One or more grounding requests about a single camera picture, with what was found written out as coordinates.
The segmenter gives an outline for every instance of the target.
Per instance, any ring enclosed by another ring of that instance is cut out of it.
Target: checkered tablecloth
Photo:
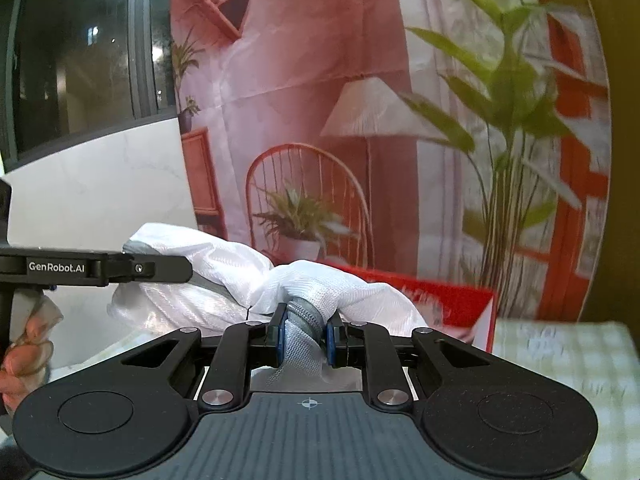
[[[626,326],[499,320],[493,352],[578,390],[593,405],[598,437],[583,475],[640,479],[640,362]]]

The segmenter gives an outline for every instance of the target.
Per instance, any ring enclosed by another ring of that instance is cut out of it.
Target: vase
[[[314,262],[320,253],[320,242],[317,240],[295,240],[287,236],[280,236],[278,252],[288,262],[296,260]]]
[[[188,134],[191,131],[191,118],[188,110],[183,110],[178,114],[178,127],[181,134]]]

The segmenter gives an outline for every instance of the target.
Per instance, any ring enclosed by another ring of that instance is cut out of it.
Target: chair
[[[267,235],[254,215],[269,210],[267,192],[294,188],[302,196],[323,200],[357,237],[342,236],[330,242],[326,256],[352,266],[373,266],[372,227],[364,193],[351,170],[331,153],[315,146],[290,142],[259,155],[246,176],[246,207],[251,245],[273,254],[278,235]]]

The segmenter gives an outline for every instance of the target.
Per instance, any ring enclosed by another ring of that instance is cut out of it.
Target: white flower pot
[[[289,261],[309,260],[314,262],[320,253],[320,242],[316,240],[294,240],[286,236],[280,236],[278,242],[280,256]]]

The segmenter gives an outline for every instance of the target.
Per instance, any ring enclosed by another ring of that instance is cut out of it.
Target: white wall
[[[74,146],[5,179],[12,245],[121,250],[145,222],[196,228],[177,119]],[[53,367],[82,362],[130,332],[106,315],[113,289],[50,293],[65,315],[52,334]]]

